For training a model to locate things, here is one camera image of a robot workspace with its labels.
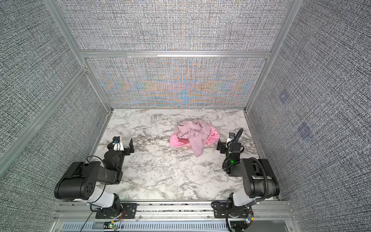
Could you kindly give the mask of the bright pink cloth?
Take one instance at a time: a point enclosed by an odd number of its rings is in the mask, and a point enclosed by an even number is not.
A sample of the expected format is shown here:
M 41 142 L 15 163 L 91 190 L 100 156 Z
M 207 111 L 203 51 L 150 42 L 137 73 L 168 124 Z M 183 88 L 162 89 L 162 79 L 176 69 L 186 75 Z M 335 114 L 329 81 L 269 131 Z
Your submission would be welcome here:
M 170 146 L 203 148 L 217 142 L 219 137 L 218 130 L 211 125 L 185 124 L 177 126 L 177 132 L 170 137 Z

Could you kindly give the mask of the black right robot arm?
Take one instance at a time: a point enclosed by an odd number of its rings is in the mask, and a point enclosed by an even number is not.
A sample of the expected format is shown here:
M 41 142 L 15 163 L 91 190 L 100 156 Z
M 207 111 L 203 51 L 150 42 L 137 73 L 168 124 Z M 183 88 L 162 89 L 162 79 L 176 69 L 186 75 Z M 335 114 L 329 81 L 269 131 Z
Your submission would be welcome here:
M 223 171 L 230 177 L 241 177 L 243 180 L 243 187 L 231 193 L 226 203 L 212 204 L 217 218 L 234 208 L 255 204 L 256 200 L 279 196 L 280 186 L 267 159 L 241 158 L 244 146 L 232 140 L 226 143 L 218 141 L 216 149 L 226 155 Z

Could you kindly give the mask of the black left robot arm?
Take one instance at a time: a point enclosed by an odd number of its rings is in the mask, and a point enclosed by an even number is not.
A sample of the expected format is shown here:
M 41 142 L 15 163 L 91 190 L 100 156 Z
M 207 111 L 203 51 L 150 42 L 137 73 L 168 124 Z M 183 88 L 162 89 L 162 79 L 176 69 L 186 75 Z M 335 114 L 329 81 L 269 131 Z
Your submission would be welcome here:
M 73 162 L 55 186 L 57 199 L 73 200 L 94 206 L 96 219 L 134 219 L 137 204 L 121 202 L 116 193 L 106 191 L 108 185 L 117 185 L 123 176 L 123 161 L 135 152 L 133 140 L 128 147 L 122 145 L 119 136 L 107 146 L 104 158 L 97 161 Z

